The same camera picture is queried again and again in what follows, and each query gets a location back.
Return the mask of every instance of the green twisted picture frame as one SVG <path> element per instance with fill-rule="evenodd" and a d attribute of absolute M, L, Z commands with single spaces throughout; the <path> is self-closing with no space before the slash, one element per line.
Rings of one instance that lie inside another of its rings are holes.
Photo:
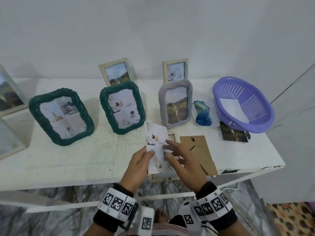
<path fill-rule="evenodd" d="M 118 123 L 114 117 L 114 111 L 108 102 L 108 97 L 110 94 L 117 93 L 123 89 L 132 90 L 132 94 L 137 104 L 137 111 L 140 115 L 139 123 L 132 124 L 131 126 L 126 127 L 124 129 L 118 127 Z M 100 104 L 102 105 L 102 108 L 105 111 L 106 117 L 108 119 L 109 124 L 112 127 L 113 132 L 116 134 L 123 135 L 123 134 L 128 133 L 129 131 L 137 129 L 141 127 L 144 124 L 144 121 L 146 120 L 146 114 L 144 112 L 144 107 L 143 107 L 142 100 L 140 97 L 139 88 L 135 83 L 131 81 L 127 81 L 119 85 L 103 88 L 102 91 L 100 92 Z"/>
<path fill-rule="evenodd" d="M 40 111 L 40 104 L 45 102 L 51 102 L 56 98 L 59 97 L 70 97 L 72 99 L 73 104 L 77 107 L 78 112 L 82 120 L 86 123 L 86 131 L 81 132 L 69 139 L 61 139 L 59 134 L 53 130 L 49 120 L 42 114 Z M 80 140 L 84 137 L 91 135 L 94 131 L 94 123 L 91 117 L 88 114 L 84 104 L 80 100 L 77 92 L 73 91 L 72 89 L 68 88 L 61 88 L 50 93 L 42 94 L 33 97 L 29 102 L 29 110 L 39 123 L 39 125 L 43 128 L 43 130 L 47 133 L 47 135 L 51 138 L 53 143 L 60 145 L 60 146 L 68 146 L 74 143 L 77 140 Z"/>

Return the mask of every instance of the hand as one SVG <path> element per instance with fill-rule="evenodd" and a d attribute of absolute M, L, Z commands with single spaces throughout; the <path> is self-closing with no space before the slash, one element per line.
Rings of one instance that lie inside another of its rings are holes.
<path fill-rule="evenodd" d="M 153 155 L 154 151 L 147 152 L 146 146 L 134 153 L 119 184 L 135 194 L 148 173 L 149 160 Z"/>
<path fill-rule="evenodd" d="M 163 145 L 163 148 L 173 151 L 165 154 L 167 161 L 174 168 L 184 185 L 197 194 L 203 185 L 208 182 L 206 173 L 188 148 L 171 140 L 166 140 L 166 143 L 169 145 Z M 181 156 L 183 159 L 177 160 L 175 156 Z"/>

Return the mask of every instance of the left hand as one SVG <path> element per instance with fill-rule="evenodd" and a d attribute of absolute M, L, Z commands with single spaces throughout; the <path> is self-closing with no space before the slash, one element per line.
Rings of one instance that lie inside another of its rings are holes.
<path fill-rule="evenodd" d="M 147 152 L 146 146 L 134 153 L 119 184 L 135 194 L 148 173 L 148 164 L 153 155 L 154 151 Z"/>

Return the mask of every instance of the marble floor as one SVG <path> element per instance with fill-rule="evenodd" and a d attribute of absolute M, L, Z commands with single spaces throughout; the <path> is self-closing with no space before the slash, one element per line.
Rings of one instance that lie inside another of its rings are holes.
<path fill-rule="evenodd" d="M 112 184 L 58 187 L 37 190 L 42 195 L 72 203 L 100 200 Z M 182 182 L 144 182 L 139 196 L 188 192 Z M 239 220 L 252 235 L 278 236 L 271 214 L 258 198 L 250 180 L 228 186 L 224 192 L 234 205 Z M 171 219 L 179 205 L 187 198 L 145 201 L 144 205 L 161 208 Z M 25 213 L 25 209 L 15 206 L 0 206 L 0 232 L 6 236 L 81 236 L 85 233 L 96 212 L 96 207 Z"/>

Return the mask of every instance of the tabletop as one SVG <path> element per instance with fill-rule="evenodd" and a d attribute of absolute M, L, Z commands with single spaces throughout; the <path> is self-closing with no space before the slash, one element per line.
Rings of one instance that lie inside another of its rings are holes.
<path fill-rule="evenodd" d="M 58 146 L 46 135 L 28 109 L 4 117 L 29 147 L 0 160 L 0 191 L 118 182 L 132 154 L 145 146 L 144 127 L 124 135 L 113 133 L 100 105 L 102 79 L 14 79 L 29 97 L 58 88 L 76 91 L 93 119 L 95 131 L 70 146 Z M 213 101 L 218 79 L 192 79 L 193 101 Z M 135 80 L 146 112 L 146 121 L 161 124 L 158 91 L 161 79 Z M 284 166 L 265 133 L 251 133 L 249 143 L 223 141 L 219 128 L 189 123 L 169 130 L 178 136 L 204 135 L 218 172 Z"/>

